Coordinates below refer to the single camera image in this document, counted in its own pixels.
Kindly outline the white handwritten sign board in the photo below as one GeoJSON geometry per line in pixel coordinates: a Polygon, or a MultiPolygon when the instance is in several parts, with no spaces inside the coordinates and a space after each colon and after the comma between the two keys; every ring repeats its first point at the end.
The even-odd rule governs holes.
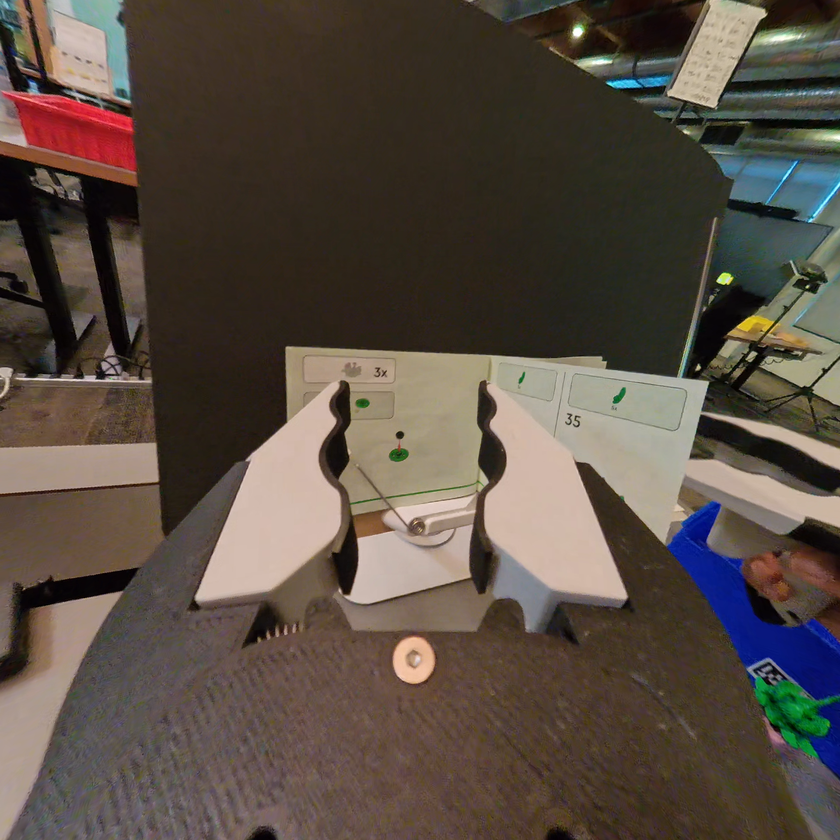
{"type": "Polygon", "coordinates": [[[665,96],[704,109],[717,109],[766,15],[762,6],[752,3],[705,2],[665,96]]]}

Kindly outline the white booklet stand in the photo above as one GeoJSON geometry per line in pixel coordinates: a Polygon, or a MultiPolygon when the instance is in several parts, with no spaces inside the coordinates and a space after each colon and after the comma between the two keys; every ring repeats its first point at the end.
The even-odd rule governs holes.
{"type": "Polygon", "coordinates": [[[356,527],[359,560],[351,603],[371,606],[469,578],[476,488],[387,497],[357,462],[351,466],[380,506],[374,518],[381,528],[362,535],[362,526],[356,527]]]}

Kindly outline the green brick plant model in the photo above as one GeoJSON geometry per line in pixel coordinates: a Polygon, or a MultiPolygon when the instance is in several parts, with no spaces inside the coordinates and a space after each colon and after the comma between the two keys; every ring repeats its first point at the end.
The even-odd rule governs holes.
{"type": "Polygon", "coordinates": [[[767,682],[762,677],[754,680],[754,694],[764,716],[782,739],[794,749],[817,759],[814,739],[824,739],[831,729],[831,722],[822,709],[839,701],[839,696],[816,700],[789,680],[767,682]]]}

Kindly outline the wooden table black legs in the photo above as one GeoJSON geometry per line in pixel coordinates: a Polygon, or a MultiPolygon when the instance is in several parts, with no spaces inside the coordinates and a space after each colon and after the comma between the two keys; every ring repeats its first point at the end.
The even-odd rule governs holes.
{"type": "Polygon", "coordinates": [[[2,299],[41,309],[46,316],[55,362],[53,372],[62,373],[76,354],[80,337],[95,318],[83,316],[81,331],[70,310],[66,289],[60,277],[56,256],[49,237],[43,208],[36,196],[29,172],[36,168],[75,176],[81,187],[82,210],[101,301],[108,326],[110,344],[118,357],[130,358],[142,321],[129,318],[124,307],[121,281],[112,244],[106,184],[116,184],[136,191],[137,172],[90,161],[36,146],[1,142],[2,187],[23,238],[39,299],[3,288],[2,299]]]}

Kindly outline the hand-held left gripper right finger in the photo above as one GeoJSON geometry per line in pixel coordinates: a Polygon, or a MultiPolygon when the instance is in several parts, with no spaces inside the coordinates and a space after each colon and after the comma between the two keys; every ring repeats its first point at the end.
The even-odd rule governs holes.
{"type": "Polygon", "coordinates": [[[488,381],[477,425],[486,484],[469,541],[476,591],[517,603],[533,634],[566,604],[624,607],[627,588],[570,450],[488,381]]]}

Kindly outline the open instruction booklet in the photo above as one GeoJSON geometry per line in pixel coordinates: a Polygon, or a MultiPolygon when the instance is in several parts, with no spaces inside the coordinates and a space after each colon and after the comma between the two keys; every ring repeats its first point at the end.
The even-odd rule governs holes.
{"type": "Polygon", "coordinates": [[[478,467],[478,386],[496,385],[590,465],[660,539],[676,505],[707,385],[608,370],[594,357],[286,348],[287,417],[350,386],[354,463],[395,507],[467,497],[478,467]]]}

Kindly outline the blue plastic bin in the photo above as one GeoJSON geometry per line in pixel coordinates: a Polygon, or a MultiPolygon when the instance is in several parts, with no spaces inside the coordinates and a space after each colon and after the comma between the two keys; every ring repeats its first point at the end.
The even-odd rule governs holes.
{"type": "Polygon", "coordinates": [[[753,602],[740,562],[707,545],[720,505],[711,501],[684,521],[669,549],[709,601],[751,678],[786,678],[815,699],[839,693],[838,640],[816,620],[799,626],[766,623],[753,602]]]}

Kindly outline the red plastic basket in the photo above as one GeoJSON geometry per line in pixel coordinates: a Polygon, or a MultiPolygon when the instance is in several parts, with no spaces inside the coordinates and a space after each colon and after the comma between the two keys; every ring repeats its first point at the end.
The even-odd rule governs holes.
{"type": "Polygon", "coordinates": [[[131,117],[58,95],[4,91],[28,145],[137,170],[131,117]]]}

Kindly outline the silver ventilation duct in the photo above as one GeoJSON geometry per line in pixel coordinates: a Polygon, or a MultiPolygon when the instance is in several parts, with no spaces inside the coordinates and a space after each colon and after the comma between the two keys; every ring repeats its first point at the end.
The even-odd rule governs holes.
{"type": "Polygon", "coordinates": [[[829,123],[839,120],[838,79],[730,87],[716,108],[689,104],[683,114],[700,119],[829,123]]]}

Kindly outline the black divider board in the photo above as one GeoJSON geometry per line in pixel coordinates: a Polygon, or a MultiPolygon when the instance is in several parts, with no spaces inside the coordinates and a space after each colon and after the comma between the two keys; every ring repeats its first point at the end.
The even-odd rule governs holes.
{"type": "Polygon", "coordinates": [[[463,2],[126,2],[163,531],[286,418],[285,348],[677,375],[731,182],[463,2]]]}
{"type": "Polygon", "coordinates": [[[759,312],[823,245],[830,226],[795,217],[788,208],[730,200],[707,273],[710,305],[740,321],[759,312]]]}

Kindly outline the white paper sheet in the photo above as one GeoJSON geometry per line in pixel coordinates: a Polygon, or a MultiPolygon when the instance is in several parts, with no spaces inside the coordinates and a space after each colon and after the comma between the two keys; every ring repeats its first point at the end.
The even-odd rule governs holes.
{"type": "Polygon", "coordinates": [[[95,97],[111,96],[106,32],[60,12],[51,19],[53,78],[95,97]]]}

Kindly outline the black device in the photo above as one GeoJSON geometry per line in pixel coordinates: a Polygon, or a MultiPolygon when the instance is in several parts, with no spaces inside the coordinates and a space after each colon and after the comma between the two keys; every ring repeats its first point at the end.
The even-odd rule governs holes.
{"type": "Polygon", "coordinates": [[[1,682],[20,674],[30,656],[30,602],[24,587],[1,582],[1,682]]]}

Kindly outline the person's right hand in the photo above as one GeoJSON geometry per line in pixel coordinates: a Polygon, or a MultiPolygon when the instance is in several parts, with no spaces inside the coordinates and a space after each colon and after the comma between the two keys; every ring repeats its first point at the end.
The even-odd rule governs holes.
{"type": "Polygon", "coordinates": [[[818,549],[802,547],[791,552],[754,555],[742,562],[741,571],[745,581],[772,602],[785,602],[792,597],[786,575],[835,600],[839,598],[838,556],[818,549]]]}

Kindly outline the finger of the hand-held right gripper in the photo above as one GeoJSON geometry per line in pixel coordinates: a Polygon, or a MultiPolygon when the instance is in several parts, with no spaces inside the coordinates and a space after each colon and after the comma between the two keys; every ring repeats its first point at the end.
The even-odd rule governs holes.
{"type": "Polygon", "coordinates": [[[751,459],[789,475],[837,475],[838,448],[771,425],[703,413],[697,434],[716,453],[751,459]]]}
{"type": "Polygon", "coordinates": [[[707,539],[729,557],[772,551],[807,522],[838,533],[839,475],[789,475],[772,465],[737,456],[692,459],[688,487],[721,509],[707,539]]]}

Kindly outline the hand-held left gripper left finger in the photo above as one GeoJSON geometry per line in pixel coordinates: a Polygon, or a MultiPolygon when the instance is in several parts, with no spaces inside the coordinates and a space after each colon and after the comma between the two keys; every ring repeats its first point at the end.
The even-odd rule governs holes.
{"type": "Polygon", "coordinates": [[[248,457],[198,607],[268,605],[296,624],[314,599],[352,592],[359,548],[341,481],[349,426],[350,386],[336,381],[248,457]]]}

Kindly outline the small wooden table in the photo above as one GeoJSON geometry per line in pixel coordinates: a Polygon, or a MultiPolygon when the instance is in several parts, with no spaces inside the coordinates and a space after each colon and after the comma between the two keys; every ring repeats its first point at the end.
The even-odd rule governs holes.
{"type": "Polygon", "coordinates": [[[740,391],[766,361],[803,361],[809,356],[823,355],[821,350],[798,339],[787,339],[768,332],[748,332],[734,328],[726,338],[739,343],[744,349],[743,355],[719,379],[735,391],[740,391]]]}

